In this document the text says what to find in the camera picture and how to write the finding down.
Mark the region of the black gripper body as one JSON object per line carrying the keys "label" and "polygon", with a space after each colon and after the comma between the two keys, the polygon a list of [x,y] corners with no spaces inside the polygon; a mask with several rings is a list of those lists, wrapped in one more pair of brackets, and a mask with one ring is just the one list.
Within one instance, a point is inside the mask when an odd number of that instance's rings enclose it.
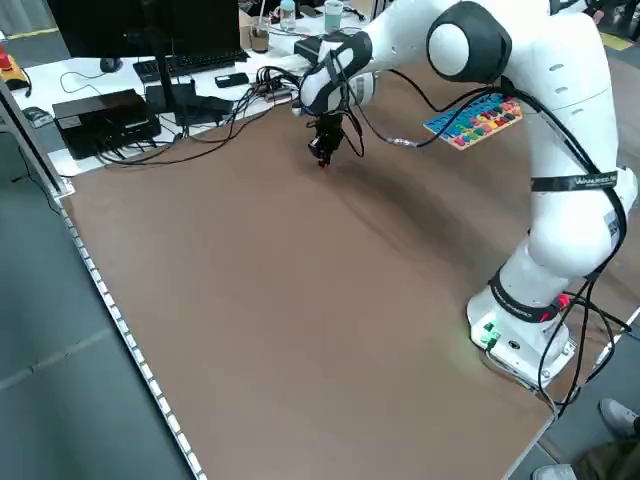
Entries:
{"label": "black gripper body", "polygon": [[319,116],[314,123],[316,136],[313,140],[313,148],[316,153],[325,152],[327,149],[336,151],[344,137],[342,129],[343,115],[324,114]]}

